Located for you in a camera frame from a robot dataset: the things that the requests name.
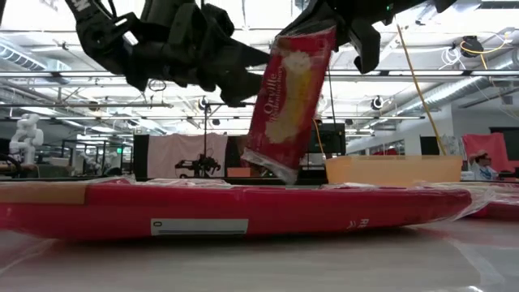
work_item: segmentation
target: red plastic package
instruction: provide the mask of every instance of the red plastic package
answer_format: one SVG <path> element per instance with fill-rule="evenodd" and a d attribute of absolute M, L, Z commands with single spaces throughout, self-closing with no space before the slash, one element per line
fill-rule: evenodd
<path fill-rule="evenodd" d="M 311 137 L 324 75 L 335 46 L 335 27 L 278 36 L 258 93 L 242 159 L 295 183 Z"/>

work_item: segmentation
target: chip bag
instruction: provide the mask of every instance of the chip bag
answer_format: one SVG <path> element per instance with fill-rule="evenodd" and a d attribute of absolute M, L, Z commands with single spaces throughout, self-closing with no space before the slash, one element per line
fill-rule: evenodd
<path fill-rule="evenodd" d="M 297 180 L 311 138 L 335 31 L 278 36 L 264 72 L 242 159 L 270 169 L 288 184 Z"/>

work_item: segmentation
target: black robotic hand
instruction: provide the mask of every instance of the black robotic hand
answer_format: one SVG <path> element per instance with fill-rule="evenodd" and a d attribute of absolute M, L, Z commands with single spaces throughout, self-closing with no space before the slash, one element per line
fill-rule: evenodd
<path fill-rule="evenodd" d="M 425 1 L 441 12 L 456 0 L 310 0 L 280 34 L 313 32 L 321 23 L 329 25 L 323 20 L 332 20 L 337 48 L 351 41 L 358 52 L 354 63 L 367 73 L 380 55 L 380 34 L 371 25 L 390 24 L 396 13 Z M 267 63 L 269 56 L 232 39 L 234 26 L 221 8 L 199 8 L 195 0 L 146 0 L 138 19 L 133 13 L 117 17 L 109 2 L 112 13 L 101 0 L 66 0 L 84 52 L 106 70 L 125 75 L 128 84 L 141 91 L 149 79 L 195 84 L 208 92 L 218 86 L 228 105 L 260 90 L 262 76 L 247 68 Z"/>

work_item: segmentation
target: barcode sticker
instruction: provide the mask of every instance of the barcode sticker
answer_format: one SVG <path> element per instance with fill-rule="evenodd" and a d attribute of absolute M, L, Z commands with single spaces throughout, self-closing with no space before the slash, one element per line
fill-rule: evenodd
<path fill-rule="evenodd" d="M 152 236 L 246 234 L 248 219 L 152 219 Z"/>

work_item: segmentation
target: person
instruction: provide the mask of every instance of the person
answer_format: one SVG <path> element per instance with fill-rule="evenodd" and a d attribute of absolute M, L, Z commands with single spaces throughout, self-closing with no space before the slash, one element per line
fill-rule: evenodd
<path fill-rule="evenodd" d="M 479 150 L 469 156 L 470 170 L 474 172 L 474 179 L 477 181 L 492 181 L 498 178 L 498 173 L 490 165 L 492 159 L 485 150 Z"/>

